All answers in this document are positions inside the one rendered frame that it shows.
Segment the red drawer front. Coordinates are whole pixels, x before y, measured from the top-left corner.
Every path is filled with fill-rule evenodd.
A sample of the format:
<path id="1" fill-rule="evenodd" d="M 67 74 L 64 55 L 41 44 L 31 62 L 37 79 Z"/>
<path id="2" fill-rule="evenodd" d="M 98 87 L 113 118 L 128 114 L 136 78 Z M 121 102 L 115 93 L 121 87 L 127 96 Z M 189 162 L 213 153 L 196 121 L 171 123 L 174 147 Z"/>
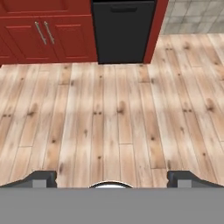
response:
<path id="1" fill-rule="evenodd" d="M 88 15 L 91 0 L 0 0 L 0 16 Z"/>

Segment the red cupboard door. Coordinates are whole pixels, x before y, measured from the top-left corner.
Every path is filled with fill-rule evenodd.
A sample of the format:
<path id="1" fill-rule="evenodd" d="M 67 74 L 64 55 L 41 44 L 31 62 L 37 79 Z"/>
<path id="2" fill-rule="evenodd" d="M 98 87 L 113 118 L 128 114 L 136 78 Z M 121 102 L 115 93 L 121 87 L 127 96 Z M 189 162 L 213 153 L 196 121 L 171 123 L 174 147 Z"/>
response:
<path id="1" fill-rule="evenodd" d="M 40 23 L 46 45 L 38 33 L 35 21 Z M 58 61 L 38 17 L 0 17 L 0 37 L 19 63 L 55 63 Z"/>
<path id="2" fill-rule="evenodd" d="M 54 45 L 47 37 L 59 59 L 59 62 L 96 62 L 95 34 L 90 15 L 41 17 L 49 24 L 54 37 Z"/>

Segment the black dishwasher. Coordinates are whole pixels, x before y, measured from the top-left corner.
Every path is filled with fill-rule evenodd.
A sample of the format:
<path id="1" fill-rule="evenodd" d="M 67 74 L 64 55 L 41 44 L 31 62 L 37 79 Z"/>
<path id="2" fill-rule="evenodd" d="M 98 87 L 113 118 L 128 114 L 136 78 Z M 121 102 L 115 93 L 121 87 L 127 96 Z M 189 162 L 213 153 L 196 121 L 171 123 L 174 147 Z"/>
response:
<path id="1" fill-rule="evenodd" d="M 94 34 L 99 64 L 144 61 L 157 0 L 92 0 Z M 110 7 L 137 7 L 114 13 Z"/>

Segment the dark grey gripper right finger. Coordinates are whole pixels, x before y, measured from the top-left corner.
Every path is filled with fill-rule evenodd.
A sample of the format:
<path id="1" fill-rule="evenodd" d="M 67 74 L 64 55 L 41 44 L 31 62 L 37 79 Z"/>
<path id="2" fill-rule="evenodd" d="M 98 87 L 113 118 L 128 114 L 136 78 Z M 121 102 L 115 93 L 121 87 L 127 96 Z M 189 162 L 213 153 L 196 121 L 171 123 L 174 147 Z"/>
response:
<path id="1" fill-rule="evenodd" d="M 215 184 L 213 182 L 201 179 L 194 175 L 190 171 L 168 171 L 167 172 L 167 187 L 188 187 L 188 188 L 196 188 L 196 187 L 215 187 L 224 188 L 224 185 Z"/>

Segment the red cabinet side panel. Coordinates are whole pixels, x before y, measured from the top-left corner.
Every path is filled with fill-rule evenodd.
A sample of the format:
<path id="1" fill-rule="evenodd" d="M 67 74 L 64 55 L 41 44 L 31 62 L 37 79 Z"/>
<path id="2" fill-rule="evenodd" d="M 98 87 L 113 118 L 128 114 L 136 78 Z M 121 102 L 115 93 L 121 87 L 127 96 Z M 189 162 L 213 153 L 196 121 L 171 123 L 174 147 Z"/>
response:
<path id="1" fill-rule="evenodd" d="M 169 3 L 169 0 L 156 1 L 156 7 L 154 11 L 154 17 L 151 23 L 149 39 L 146 46 L 145 55 L 143 58 L 144 64 L 151 63 L 153 53 L 156 48 L 156 43 L 158 41 L 158 35 L 161 31 L 161 27 L 165 18 L 165 13 L 166 13 L 168 3 Z"/>

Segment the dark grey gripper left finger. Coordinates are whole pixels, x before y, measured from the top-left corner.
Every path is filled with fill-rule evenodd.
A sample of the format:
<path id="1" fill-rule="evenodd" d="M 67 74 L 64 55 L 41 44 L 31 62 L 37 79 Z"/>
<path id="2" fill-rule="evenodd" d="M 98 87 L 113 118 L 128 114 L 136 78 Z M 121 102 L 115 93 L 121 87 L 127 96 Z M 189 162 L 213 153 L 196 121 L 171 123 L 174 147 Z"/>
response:
<path id="1" fill-rule="evenodd" d="M 23 179 L 0 185 L 0 188 L 23 187 L 23 188 L 56 188 L 56 171 L 33 171 Z"/>

